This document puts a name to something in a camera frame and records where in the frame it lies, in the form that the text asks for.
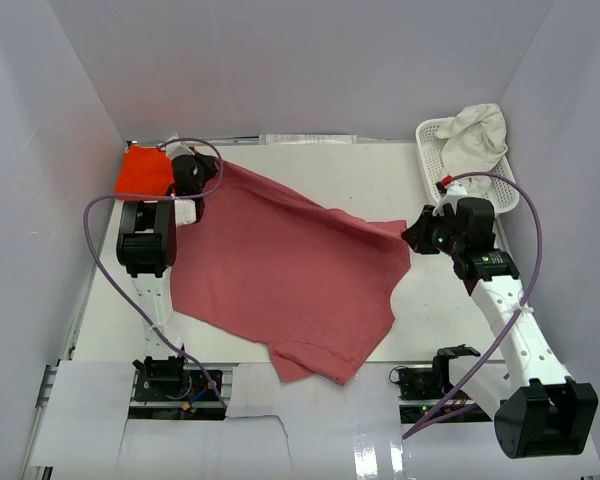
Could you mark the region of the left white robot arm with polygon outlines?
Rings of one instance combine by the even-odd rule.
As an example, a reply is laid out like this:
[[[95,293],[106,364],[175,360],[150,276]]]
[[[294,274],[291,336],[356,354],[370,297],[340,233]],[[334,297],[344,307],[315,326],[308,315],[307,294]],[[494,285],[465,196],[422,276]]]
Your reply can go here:
[[[203,192],[218,169],[215,159],[193,149],[164,152],[132,147],[124,155],[115,185],[122,194],[149,195],[149,200],[126,200],[122,205],[116,257],[131,277],[135,299],[147,314],[144,325],[146,356],[134,363],[146,386],[170,400],[193,391],[191,374],[184,369],[184,348],[171,321],[171,268],[177,254],[176,229],[201,220],[205,203],[191,200]]]

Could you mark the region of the pink t-shirt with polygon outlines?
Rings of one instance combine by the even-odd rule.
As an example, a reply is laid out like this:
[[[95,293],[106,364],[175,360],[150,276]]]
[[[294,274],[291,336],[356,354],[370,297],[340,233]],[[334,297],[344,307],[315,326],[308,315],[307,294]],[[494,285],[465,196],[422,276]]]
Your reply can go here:
[[[402,220],[368,222],[227,164],[202,221],[177,232],[174,309],[262,343],[281,380],[347,383],[394,323],[410,267]]]

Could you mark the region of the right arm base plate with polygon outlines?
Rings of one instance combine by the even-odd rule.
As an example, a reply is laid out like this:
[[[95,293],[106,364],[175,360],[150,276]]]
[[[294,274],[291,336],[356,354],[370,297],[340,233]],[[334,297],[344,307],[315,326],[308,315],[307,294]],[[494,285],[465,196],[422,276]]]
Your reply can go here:
[[[398,389],[398,404],[401,423],[415,424],[421,417],[428,416],[431,408],[445,395],[442,387],[434,380],[430,367],[412,368],[399,365],[392,368],[388,380]],[[450,414],[471,406],[472,409],[449,420],[449,423],[469,423],[488,421],[488,416],[463,391],[456,393],[434,417]]]

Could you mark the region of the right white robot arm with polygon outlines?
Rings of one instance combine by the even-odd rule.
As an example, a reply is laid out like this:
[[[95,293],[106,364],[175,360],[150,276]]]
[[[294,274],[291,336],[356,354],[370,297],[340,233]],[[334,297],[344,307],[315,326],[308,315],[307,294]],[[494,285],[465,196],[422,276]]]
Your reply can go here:
[[[466,393],[494,423],[512,459],[581,454],[598,407],[589,383],[575,381],[552,353],[524,298],[511,256],[495,245],[495,211],[475,197],[424,206],[402,235],[419,254],[444,253],[487,320],[507,373],[483,366],[468,348],[440,350],[447,364],[431,374],[433,390],[452,399]]]

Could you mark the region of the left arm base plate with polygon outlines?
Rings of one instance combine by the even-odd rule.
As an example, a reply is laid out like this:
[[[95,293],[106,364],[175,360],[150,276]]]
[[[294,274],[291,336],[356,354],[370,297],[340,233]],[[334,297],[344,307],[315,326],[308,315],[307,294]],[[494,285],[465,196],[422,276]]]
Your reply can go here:
[[[233,369],[211,367],[206,372],[187,359],[150,356],[133,361],[128,418],[160,421],[222,421],[231,396]]]

